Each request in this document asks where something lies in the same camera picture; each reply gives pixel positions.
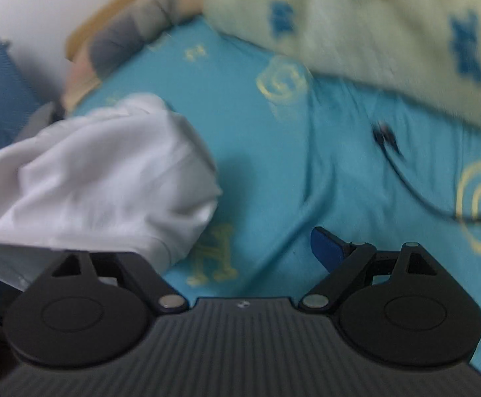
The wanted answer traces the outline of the tan wooden headboard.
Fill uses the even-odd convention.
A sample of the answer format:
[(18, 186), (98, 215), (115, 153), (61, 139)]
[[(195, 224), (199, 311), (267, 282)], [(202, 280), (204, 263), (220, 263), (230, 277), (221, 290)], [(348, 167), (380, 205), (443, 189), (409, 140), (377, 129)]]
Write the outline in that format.
[(135, 0), (109, 0), (99, 10), (79, 24), (66, 38), (64, 55), (72, 61), (85, 42), (100, 31), (114, 16)]

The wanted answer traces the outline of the striped beige grey pillow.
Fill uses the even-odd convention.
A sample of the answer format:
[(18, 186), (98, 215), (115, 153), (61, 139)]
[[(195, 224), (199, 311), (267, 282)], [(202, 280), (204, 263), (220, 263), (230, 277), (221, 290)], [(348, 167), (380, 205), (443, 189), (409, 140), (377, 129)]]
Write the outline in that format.
[(61, 103), (70, 112), (162, 33), (201, 15), (204, 0), (136, 0), (80, 46)]

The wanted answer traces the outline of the white shirt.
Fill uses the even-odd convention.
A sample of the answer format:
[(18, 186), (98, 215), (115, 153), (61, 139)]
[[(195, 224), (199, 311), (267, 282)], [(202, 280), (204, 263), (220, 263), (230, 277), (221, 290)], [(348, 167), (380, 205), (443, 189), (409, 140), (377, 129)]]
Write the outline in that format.
[(136, 253), (163, 273), (220, 193), (205, 143), (156, 95), (56, 123), (0, 150), (0, 281), (26, 289), (64, 250)]

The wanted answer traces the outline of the turquoise patterned bed sheet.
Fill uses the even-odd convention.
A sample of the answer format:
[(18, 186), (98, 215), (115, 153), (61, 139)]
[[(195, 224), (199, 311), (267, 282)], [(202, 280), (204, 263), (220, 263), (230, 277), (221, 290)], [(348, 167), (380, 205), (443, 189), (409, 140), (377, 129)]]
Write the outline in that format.
[[(316, 226), (395, 250), (423, 245), (481, 307), (481, 131), (330, 77), (194, 21), (145, 48), (78, 115), (152, 93), (204, 139), (222, 189), (214, 219), (166, 280), (189, 299), (298, 297), (325, 276)], [(472, 359), (481, 372), (481, 342)]]

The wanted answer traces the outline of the blue fabric chair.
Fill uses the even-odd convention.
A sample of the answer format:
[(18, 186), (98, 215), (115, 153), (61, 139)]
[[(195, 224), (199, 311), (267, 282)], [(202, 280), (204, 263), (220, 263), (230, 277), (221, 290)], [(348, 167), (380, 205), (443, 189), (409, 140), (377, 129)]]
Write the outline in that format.
[(55, 101), (43, 101), (0, 41), (0, 149), (34, 136), (64, 118)]

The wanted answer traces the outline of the light green fleece blanket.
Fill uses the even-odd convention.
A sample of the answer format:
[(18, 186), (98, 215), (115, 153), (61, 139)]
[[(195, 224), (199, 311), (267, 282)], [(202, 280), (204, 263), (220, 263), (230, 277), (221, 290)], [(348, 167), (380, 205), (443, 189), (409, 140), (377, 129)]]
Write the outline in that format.
[(481, 0), (204, 0), (215, 30), (481, 128)]

